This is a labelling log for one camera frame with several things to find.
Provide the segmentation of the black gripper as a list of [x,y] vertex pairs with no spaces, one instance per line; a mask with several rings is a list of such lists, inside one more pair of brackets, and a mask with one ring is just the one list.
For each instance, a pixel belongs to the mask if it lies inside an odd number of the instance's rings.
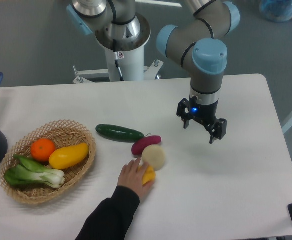
[[195,122],[203,125],[210,134],[209,143],[213,144],[215,140],[221,140],[226,135],[227,120],[216,118],[218,100],[210,105],[197,104],[195,97],[190,100],[183,98],[177,106],[176,115],[183,121],[183,128],[189,126],[189,122]]

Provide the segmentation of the bare human hand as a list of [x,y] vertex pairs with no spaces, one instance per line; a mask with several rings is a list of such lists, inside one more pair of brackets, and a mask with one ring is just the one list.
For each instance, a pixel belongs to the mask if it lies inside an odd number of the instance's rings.
[[155,181],[142,183],[142,177],[147,170],[149,164],[143,163],[139,166],[141,158],[133,159],[124,165],[118,177],[117,186],[125,187],[133,191],[140,200],[148,195]]

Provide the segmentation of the black sleeved forearm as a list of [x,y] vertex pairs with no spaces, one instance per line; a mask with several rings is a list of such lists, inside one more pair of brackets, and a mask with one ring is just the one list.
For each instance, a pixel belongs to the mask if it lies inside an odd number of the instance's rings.
[[140,203],[136,193],[124,186],[100,202],[85,220],[77,240],[123,240]]

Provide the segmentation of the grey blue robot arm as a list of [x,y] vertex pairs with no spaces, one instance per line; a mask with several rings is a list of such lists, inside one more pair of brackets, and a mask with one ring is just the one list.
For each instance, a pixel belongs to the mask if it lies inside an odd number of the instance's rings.
[[[240,13],[231,2],[188,0],[194,22],[184,28],[167,25],[156,38],[156,48],[190,75],[189,98],[177,107],[186,128],[195,121],[210,134],[210,141],[222,139],[227,122],[216,117],[216,109],[227,65],[227,47],[221,37],[239,24]],[[104,49],[112,82],[144,78],[144,45],[150,25],[136,12],[133,0],[73,0],[67,12],[86,35],[94,34]]]

